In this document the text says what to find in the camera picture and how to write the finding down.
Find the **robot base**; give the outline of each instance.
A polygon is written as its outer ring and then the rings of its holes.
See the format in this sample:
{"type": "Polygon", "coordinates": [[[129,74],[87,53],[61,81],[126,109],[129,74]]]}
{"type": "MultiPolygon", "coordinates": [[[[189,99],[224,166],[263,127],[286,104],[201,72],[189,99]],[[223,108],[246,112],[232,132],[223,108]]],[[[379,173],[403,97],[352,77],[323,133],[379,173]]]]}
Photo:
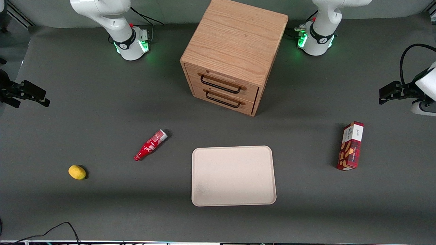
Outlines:
{"type": "MultiPolygon", "coordinates": [[[[301,30],[309,30],[309,27],[312,25],[313,21],[309,21],[305,24],[300,25],[301,30]]],[[[331,47],[334,36],[327,40],[324,44],[319,44],[317,40],[310,34],[309,31],[305,31],[303,36],[298,40],[298,48],[303,49],[309,55],[312,56],[320,56],[323,55],[328,48],[331,47]]]]}
{"type": "Polygon", "coordinates": [[[114,44],[116,51],[128,61],[134,61],[141,58],[149,50],[147,30],[140,29],[139,27],[133,27],[132,29],[136,32],[136,39],[130,45],[129,49],[121,49],[114,44]]]}

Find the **black metal handle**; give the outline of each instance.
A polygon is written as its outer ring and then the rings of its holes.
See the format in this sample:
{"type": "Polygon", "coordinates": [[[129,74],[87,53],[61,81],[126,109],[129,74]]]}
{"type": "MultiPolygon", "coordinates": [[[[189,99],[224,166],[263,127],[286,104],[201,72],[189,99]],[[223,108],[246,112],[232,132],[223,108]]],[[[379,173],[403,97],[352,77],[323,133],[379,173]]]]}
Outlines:
{"type": "Polygon", "coordinates": [[[218,88],[218,89],[224,90],[224,91],[229,92],[229,93],[232,93],[232,94],[237,94],[237,93],[239,93],[239,92],[241,91],[241,89],[242,89],[241,87],[239,87],[238,90],[236,90],[236,91],[235,91],[235,90],[231,90],[231,89],[228,89],[228,88],[224,88],[224,87],[221,87],[221,86],[218,86],[218,85],[215,85],[215,84],[212,84],[212,83],[206,82],[206,81],[203,80],[203,78],[204,78],[204,75],[201,75],[201,78],[200,78],[201,83],[206,84],[206,85],[209,85],[209,86],[212,86],[212,87],[214,87],[214,88],[218,88]]]}
{"type": "Polygon", "coordinates": [[[238,103],[238,105],[232,105],[232,104],[229,104],[227,102],[221,101],[219,99],[212,98],[212,97],[208,96],[208,94],[209,94],[209,91],[206,91],[206,98],[208,98],[210,100],[213,100],[215,102],[221,103],[223,105],[230,106],[230,107],[233,107],[233,108],[238,108],[241,105],[240,102],[238,103]]]}

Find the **lemon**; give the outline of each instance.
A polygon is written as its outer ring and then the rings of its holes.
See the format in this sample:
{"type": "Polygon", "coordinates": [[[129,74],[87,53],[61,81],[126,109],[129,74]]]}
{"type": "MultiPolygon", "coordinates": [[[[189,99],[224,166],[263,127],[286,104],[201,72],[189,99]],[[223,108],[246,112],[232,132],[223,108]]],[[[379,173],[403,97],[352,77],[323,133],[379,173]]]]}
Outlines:
{"type": "Polygon", "coordinates": [[[85,170],[77,165],[73,165],[68,169],[68,173],[71,175],[71,177],[77,179],[77,180],[83,180],[86,177],[85,170]]]}

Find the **wooden drawer cabinet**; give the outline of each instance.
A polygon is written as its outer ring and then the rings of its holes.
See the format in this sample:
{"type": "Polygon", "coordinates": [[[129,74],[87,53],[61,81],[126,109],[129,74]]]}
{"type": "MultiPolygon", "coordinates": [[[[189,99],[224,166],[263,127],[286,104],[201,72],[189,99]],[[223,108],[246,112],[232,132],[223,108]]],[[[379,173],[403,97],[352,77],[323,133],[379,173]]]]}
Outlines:
{"type": "Polygon", "coordinates": [[[180,59],[192,95],[254,116],[288,17],[212,0],[180,59]]]}
{"type": "Polygon", "coordinates": [[[244,99],[233,98],[204,87],[193,86],[192,89],[194,91],[194,97],[209,101],[216,105],[221,105],[237,112],[250,115],[253,109],[253,102],[244,99]]]}
{"type": "Polygon", "coordinates": [[[195,67],[189,64],[185,65],[189,81],[192,86],[204,87],[209,90],[215,90],[230,97],[236,97],[254,102],[256,99],[258,87],[247,82],[237,81],[219,74],[195,67]]]}

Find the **cabinet top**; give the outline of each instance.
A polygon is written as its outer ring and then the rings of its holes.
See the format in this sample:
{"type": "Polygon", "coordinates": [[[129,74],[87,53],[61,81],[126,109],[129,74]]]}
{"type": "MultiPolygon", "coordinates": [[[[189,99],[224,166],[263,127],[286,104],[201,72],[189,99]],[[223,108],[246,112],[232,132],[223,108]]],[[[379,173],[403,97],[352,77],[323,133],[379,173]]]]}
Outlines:
{"type": "Polygon", "coordinates": [[[230,0],[212,0],[181,61],[263,86],[288,16],[230,0]]]}

